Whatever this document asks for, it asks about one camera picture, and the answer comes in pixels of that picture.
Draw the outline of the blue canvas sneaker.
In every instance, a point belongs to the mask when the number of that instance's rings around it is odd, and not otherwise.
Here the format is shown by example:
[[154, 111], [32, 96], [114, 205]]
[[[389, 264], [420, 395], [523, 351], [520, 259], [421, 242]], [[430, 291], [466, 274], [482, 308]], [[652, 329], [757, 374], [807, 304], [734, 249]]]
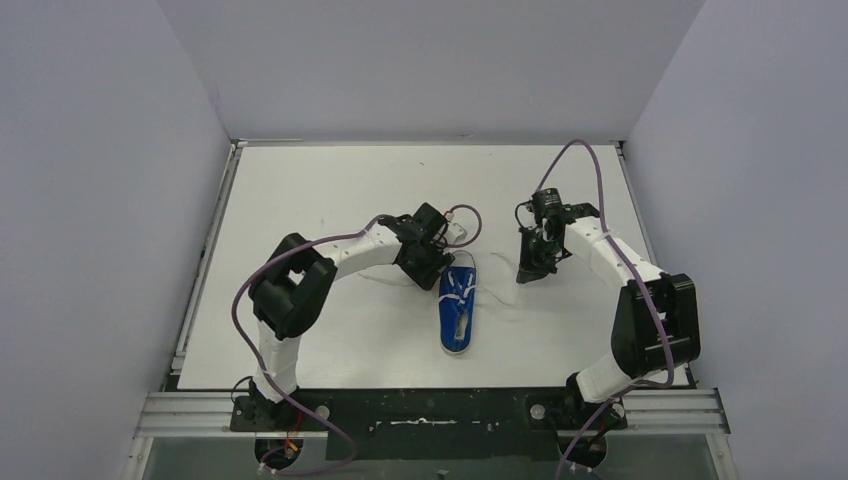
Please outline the blue canvas sneaker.
[[438, 290], [438, 313], [440, 321], [440, 343], [449, 354], [458, 355], [465, 352], [471, 343], [473, 329], [473, 313], [475, 293], [470, 295], [470, 304], [464, 302], [462, 296], [448, 299], [447, 293], [458, 293], [459, 287], [453, 284], [452, 274], [457, 273], [461, 283], [469, 285], [475, 270], [467, 265], [465, 268], [452, 268], [454, 262], [442, 273]]

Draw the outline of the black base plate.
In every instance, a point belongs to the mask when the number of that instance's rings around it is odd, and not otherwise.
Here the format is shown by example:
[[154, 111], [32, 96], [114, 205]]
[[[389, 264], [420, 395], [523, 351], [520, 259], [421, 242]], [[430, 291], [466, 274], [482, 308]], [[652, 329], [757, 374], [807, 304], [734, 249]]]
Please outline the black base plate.
[[481, 460], [522, 456], [553, 461], [568, 452], [589, 466], [605, 436], [627, 420], [616, 400], [597, 405], [567, 387], [461, 389], [303, 389], [293, 399], [347, 434], [332, 434], [325, 457], [342, 460]]

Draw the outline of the right side aluminium rail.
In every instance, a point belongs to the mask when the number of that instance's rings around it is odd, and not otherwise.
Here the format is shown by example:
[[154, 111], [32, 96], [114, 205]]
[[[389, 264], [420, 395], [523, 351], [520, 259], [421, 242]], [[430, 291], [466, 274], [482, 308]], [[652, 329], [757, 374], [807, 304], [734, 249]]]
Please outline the right side aluminium rail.
[[634, 182], [633, 177], [632, 177], [631, 172], [630, 172], [630, 169], [629, 169], [630, 163], [628, 162], [628, 157], [627, 157], [626, 152], [625, 152], [626, 141], [625, 140], [613, 140], [612, 144], [613, 144], [613, 146], [615, 147], [615, 150], [616, 150], [616, 154], [617, 154], [617, 157], [618, 157], [618, 160], [619, 160], [620, 168], [622, 170], [622, 174], [624, 176], [624, 180], [625, 180], [625, 183], [627, 185], [630, 200], [631, 200], [631, 203], [633, 205], [636, 218], [638, 220], [640, 232], [641, 232], [645, 247], [647, 249], [648, 256], [653, 262], [655, 262], [657, 260], [657, 255], [656, 255], [656, 252], [655, 252], [655, 249], [654, 249], [654, 246], [653, 246], [652, 239], [650, 237], [650, 230], [649, 230], [648, 225], [646, 223], [646, 218], [645, 218], [645, 215], [644, 215], [644, 212], [643, 212], [643, 209], [642, 209], [642, 205], [641, 205], [641, 202], [640, 202], [641, 198], [640, 198], [639, 192], [636, 189], [636, 183]]

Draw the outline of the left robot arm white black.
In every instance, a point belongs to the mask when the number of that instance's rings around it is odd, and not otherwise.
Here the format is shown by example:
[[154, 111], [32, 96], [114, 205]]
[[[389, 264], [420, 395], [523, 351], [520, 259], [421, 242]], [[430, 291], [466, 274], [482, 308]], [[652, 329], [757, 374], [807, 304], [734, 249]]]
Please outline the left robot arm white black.
[[397, 266], [419, 288], [433, 288], [468, 231], [449, 214], [423, 203], [414, 214], [379, 214], [355, 233], [306, 240], [284, 237], [241, 293], [252, 303], [259, 340], [249, 347], [258, 368], [256, 412], [273, 427], [295, 416], [296, 365], [301, 336], [317, 322], [333, 284], [378, 266]]

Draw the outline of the left side aluminium rail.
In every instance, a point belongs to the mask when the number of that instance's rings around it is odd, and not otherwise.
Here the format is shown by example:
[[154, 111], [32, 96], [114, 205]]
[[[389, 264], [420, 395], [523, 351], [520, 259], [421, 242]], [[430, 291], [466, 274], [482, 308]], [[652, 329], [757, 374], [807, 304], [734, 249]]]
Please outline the left side aluminium rail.
[[246, 142], [243, 140], [234, 140], [231, 144], [229, 157], [224, 165], [224, 172], [217, 191], [211, 223], [200, 252], [198, 268], [196, 270], [191, 293], [185, 309], [183, 321], [181, 323], [175, 352], [171, 360], [170, 375], [179, 375], [185, 362], [190, 335], [195, 323], [198, 306], [214, 256], [215, 246], [221, 229], [221, 222], [225, 215], [245, 145]]

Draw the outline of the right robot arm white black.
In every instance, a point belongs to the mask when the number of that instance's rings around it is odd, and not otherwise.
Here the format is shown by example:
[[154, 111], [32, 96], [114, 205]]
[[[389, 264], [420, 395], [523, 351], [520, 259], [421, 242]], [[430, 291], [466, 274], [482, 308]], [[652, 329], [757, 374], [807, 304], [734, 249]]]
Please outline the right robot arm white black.
[[575, 257], [618, 295], [608, 352], [568, 380], [575, 390], [562, 400], [568, 422], [588, 426], [603, 401], [700, 356], [696, 288], [688, 275], [644, 259], [606, 227], [595, 206], [565, 204], [555, 188], [536, 191], [516, 208], [533, 217], [519, 226], [517, 283], [541, 280]]

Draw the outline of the white shoelace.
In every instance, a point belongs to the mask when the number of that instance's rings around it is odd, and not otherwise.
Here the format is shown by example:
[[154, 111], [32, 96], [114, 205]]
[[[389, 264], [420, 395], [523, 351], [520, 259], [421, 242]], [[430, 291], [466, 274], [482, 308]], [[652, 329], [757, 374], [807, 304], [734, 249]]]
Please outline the white shoelace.
[[465, 268], [467, 265], [475, 270], [474, 277], [469, 285], [461, 283], [458, 274], [453, 273], [453, 285], [459, 287], [458, 293], [447, 293], [448, 299], [462, 296], [464, 302], [470, 304], [470, 295], [479, 293], [488, 295], [500, 305], [516, 308], [519, 304], [517, 288], [518, 285], [512, 281], [513, 274], [517, 272], [517, 263], [502, 252], [489, 252], [473, 254], [466, 250], [455, 250], [456, 261], [452, 268]]

